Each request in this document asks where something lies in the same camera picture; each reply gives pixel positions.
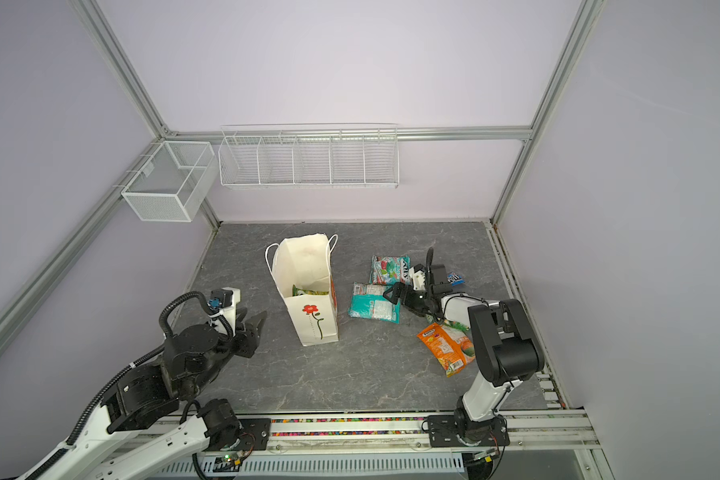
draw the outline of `paper bag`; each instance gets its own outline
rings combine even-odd
[[[338,235],[330,240],[324,234],[286,238],[280,244],[268,246],[264,253],[269,273],[304,346],[338,341],[336,292],[331,276],[334,240],[338,241]],[[269,265],[269,249],[273,246],[277,249]],[[294,296],[294,286],[328,294]]]

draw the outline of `white wire basket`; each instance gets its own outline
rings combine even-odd
[[[164,140],[123,189],[144,221],[191,222],[218,173],[209,142]]]
[[[231,189],[267,187],[397,187],[397,131],[376,128],[262,130],[222,127],[221,184]]]

